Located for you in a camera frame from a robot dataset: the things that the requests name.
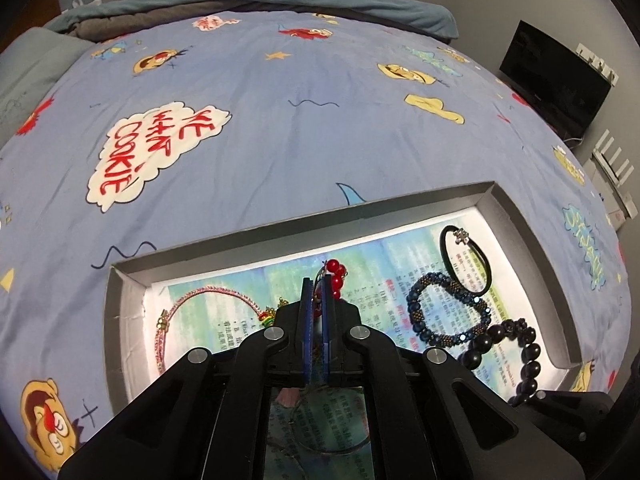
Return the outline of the silver bangle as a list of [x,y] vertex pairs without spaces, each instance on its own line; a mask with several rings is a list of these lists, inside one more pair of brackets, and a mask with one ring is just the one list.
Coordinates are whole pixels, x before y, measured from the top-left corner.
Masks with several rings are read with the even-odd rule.
[[370,443],[363,388],[285,388],[273,396],[271,408],[283,417],[285,437],[306,452],[350,455]]

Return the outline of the grey shallow cardboard box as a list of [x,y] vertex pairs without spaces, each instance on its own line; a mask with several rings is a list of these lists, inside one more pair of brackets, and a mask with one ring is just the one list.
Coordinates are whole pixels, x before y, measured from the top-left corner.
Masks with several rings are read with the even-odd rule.
[[113,264],[104,304],[108,397],[121,410],[188,350],[223,352],[270,324],[319,281],[401,348],[428,338],[459,354],[476,330],[536,330],[541,387],[567,388],[582,354],[567,300],[506,191],[482,182],[354,203]]

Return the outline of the blue cartoon bed sheet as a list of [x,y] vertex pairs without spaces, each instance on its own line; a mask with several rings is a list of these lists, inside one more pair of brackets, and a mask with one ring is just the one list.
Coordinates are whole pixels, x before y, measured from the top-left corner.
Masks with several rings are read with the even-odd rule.
[[113,264],[354,203],[495,182],[567,300],[575,386],[612,387],[631,300],[596,188],[488,70],[390,26],[224,12],[119,34],[1,147],[1,411],[55,478],[118,411],[104,304]]

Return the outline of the black monitor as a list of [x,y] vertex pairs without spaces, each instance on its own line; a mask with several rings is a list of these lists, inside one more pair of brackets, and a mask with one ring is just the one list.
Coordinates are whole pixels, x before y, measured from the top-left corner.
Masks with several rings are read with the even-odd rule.
[[499,66],[561,139],[582,139],[611,84],[577,53],[521,21]]

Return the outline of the grey blue pillow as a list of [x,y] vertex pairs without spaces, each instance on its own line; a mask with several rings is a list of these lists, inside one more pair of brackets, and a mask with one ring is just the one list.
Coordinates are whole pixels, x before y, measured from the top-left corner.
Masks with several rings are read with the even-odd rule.
[[33,27],[1,53],[1,146],[5,146],[90,41]]

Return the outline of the wooden headboard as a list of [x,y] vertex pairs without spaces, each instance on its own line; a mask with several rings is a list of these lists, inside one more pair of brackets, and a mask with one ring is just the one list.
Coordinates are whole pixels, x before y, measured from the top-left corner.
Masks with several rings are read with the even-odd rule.
[[42,27],[61,14],[60,0],[28,0],[8,24],[1,27],[0,51],[34,27]]

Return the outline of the white wall outlet strip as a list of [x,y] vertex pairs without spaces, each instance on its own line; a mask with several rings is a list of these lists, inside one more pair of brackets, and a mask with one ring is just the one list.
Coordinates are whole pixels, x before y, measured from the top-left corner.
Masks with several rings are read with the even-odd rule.
[[620,79],[618,73],[611,66],[605,63],[603,58],[597,56],[588,49],[584,44],[578,44],[575,52],[577,55],[594,68],[604,79],[606,79],[612,87],[615,87]]

